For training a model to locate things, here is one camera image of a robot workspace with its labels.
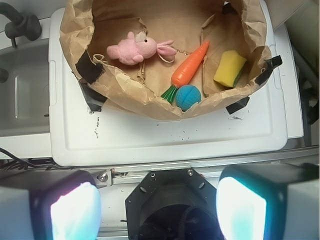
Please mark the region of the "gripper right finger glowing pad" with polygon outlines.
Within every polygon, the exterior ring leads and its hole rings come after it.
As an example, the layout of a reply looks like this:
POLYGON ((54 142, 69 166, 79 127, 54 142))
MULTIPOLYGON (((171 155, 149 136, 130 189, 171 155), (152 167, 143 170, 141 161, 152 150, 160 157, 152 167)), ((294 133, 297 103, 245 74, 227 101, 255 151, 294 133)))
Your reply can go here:
POLYGON ((228 165, 219 178, 216 212, 227 240, 318 240, 320 167, 228 165))

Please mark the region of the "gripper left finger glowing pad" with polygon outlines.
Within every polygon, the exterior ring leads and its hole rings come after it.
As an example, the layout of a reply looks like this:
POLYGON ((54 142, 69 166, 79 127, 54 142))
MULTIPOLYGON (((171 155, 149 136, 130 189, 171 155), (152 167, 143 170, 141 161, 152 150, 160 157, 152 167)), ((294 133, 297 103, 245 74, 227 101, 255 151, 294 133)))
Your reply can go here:
POLYGON ((102 203, 85 170, 9 170, 0 173, 2 240, 94 240, 102 203))

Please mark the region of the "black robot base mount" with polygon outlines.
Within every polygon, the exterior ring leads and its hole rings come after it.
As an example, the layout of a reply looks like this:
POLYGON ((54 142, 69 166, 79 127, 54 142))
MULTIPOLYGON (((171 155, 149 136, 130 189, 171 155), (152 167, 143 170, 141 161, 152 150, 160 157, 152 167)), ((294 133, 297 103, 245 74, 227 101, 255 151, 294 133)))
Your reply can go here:
POLYGON ((125 200, 130 240, 223 240, 217 189, 192 168, 149 172, 125 200))

